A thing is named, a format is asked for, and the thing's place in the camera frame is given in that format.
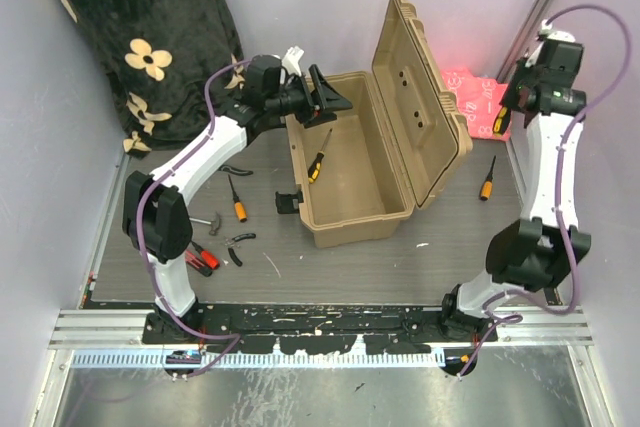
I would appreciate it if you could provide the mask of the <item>short yellow black screwdriver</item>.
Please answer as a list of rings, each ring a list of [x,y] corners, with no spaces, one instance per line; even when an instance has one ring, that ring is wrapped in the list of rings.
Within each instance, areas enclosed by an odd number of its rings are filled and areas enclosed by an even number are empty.
[[[503,136],[511,123],[511,110],[502,106],[492,125],[492,134],[494,136]]]

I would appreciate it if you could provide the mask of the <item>long yellow black screwdriver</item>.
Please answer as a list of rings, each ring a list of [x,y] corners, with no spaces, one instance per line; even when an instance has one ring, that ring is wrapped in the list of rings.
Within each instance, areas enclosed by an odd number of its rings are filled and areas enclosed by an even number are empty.
[[[323,140],[323,143],[322,143],[320,149],[316,153],[314,159],[312,160],[311,164],[309,165],[309,167],[307,169],[307,176],[308,176],[308,181],[309,181],[310,184],[314,183],[317,180],[317,178],[319,177],[321,166],[322,166],[322,161],[323,161],[323,159],[325,157],[325,151],[326,151],[326,148],[327,148],[328,143],[330,141],[332,132],[333,132],[333,129],[330,128],[329,131],[327,132],[324,140]]]

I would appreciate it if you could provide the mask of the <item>tan plastic tool case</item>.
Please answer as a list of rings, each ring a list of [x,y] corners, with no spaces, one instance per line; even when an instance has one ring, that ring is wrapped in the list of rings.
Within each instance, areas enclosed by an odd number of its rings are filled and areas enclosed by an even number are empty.
[[[299,217],[319,248],[392,236],[426,209],[472,150],[409,0],[389,0],[368,71],[327,79],[353,107],[309,129],[286,120]],[[332,128],[319,177],[307,169]]]

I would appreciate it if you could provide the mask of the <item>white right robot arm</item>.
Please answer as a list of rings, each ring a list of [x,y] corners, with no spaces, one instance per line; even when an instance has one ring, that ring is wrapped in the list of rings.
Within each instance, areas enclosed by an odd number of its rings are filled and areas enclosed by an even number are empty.
[[[490,309],[509,298],[557,287],[591,248],[573,199],[582,133],[577,116],[587,101],[573,83],[584,47],[564,31],[542,34],[538,41],[517,61],[493,124],[494,133],[503,134],[512,113],[525,117],[531,160],[522,210],[492,238],[484,270],[444,296],[438,326],[452,341],[481,332]]]

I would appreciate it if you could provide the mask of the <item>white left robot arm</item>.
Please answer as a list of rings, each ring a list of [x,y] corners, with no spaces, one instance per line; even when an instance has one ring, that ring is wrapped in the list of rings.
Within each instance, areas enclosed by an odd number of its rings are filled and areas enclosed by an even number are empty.
[[[292,48],[283,58],[258,55],[214,73],[204,86],[210,121],[203,131],[164,165],[126,180],[122,228],[146,264],[157,307],[168,315],[164,330],[178,343],[191,342],[200,331],[185,258],[195,194],[260,134],[283,127],[285,117],[311,128],[352,107],[317,65],[300,71],[300,53]]]

